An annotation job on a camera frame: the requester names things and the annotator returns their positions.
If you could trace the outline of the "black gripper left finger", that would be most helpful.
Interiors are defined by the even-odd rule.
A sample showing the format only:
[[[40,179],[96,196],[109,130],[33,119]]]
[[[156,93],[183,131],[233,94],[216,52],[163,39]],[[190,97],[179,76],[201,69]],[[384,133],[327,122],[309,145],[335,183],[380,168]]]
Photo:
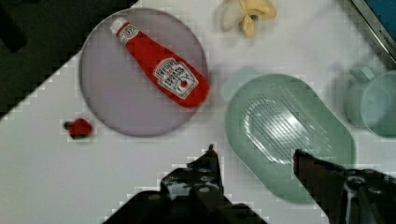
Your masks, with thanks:
[[[166,175],[158,190],[137,193],[103,224],[267,224],[244,203],[224,195],[213,147]]]

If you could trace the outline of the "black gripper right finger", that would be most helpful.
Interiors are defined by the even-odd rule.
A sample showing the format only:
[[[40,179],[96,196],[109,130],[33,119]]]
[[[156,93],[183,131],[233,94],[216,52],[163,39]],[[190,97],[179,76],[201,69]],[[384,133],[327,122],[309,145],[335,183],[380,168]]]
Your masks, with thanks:
[[[293,172],[330,224],[396,224],[396,184],[373,169],[347,169],[297,149]]]

